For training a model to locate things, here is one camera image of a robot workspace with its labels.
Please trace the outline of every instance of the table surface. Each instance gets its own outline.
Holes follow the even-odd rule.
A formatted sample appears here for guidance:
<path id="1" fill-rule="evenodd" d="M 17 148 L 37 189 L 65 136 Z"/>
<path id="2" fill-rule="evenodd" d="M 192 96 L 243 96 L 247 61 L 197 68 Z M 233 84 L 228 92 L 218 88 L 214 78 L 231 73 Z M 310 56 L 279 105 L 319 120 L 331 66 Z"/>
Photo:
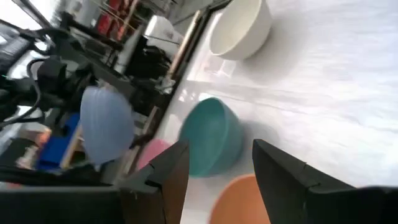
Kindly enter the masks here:
<path id="1" fill-rule="evenodd" d="M 267 2 L 270 35 L 241 62 L 211 55 L 214 13 L 157 132 L 174 142 L 212 96 L 244 127 L 244 154 L 228 172 L 189 179 L 181 223 L 206 223 L 226 184 L 254 172 L 256 138 L 355 187 L 398 185 L 398 1 Z"/>

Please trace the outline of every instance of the black cable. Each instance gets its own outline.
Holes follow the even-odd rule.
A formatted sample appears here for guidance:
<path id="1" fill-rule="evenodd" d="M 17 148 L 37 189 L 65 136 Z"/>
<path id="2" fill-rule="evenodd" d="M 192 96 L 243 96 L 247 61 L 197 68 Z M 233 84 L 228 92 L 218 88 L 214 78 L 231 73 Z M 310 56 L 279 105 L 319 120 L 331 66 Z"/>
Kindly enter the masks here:
<path id="1" fill-rule="evenodd" d="M 40 89 L 39 89 L 38 84 L 36 83 L 36 81 L 33 78 L 32 65 L 34 63 L 36 63 L 36 62 L 43 62 L 44 60 L 45 60 L 44 58 L 33 59 L 26 66 L 26 72 L 27 72 L 30 80 L 32 81 L 32 85 L 33 85 L 33 87 L 35 89 L 35 92 L 36 92 L 36 95 L 37 95 L 36 102 L 24 114 L 22 114 L 22 115 L 20 115 L 20 116 L 18 116 L 16 118 L 9 119 L 8 121 L 0 123 L 0 128 L 3 128 L 3 127 L 5 127 L 7 125 L 10 125 L 10 124 L 14 124 L 14 123 L 18 123 L 18 122 L 23 121 L 25 117 L 31 115 L 37 109 L 37 107 L 39 106 L 39 103 L 40 103 L 40 100 L 41 100 L 41 93 L 40 93 Z"/>
<path id="2" fill-rule="evenodd" d="M 37 118 L 24 118 L 20 121 L 18 121 L 18 123 L 31 123 L 31 122 L 38 122 L 38 123 L 43 123 L 45 121 L 45 113 L 40 109 L 37 108 L 40 111 L 40 116 Z"/>
<path id="3" fill-rule="evenodd" d="M 168 42 L 168 43 L 171 43 L 171 44 L 175 44 L 175 45 L 180 45 L 181 43 L 177 43 L 177 42 L 174 42 L 174 41 L 171 41 L 171 40 L 166 40 L 166 39 L 163 39 L 163 38 L 160 38 L 160 37 L 154 37 L 154 36 L 151 36 L 151 35 L 143 35 L 144 37 L 147 37 L 147 38 L 153 38 L 153 39 L 157 39 L 157 40 L 161 40 L 161 41 L 164 41 L 164 42 Z"/>

